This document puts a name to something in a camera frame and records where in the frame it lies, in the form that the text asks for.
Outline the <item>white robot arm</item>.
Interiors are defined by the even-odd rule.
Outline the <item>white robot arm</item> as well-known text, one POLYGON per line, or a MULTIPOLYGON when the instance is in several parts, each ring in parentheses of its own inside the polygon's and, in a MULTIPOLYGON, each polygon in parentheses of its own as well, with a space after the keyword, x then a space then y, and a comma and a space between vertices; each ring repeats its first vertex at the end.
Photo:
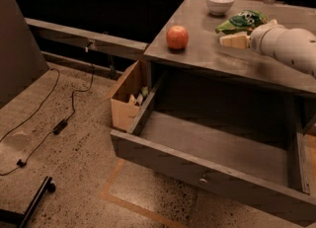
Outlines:
POLYGON ((288 29, 271 20, 255 28, 249 35, 240 32, 223 36, 219 44, 239 49, 250 48, 316 78, 316 36, 307 30, 288 29))

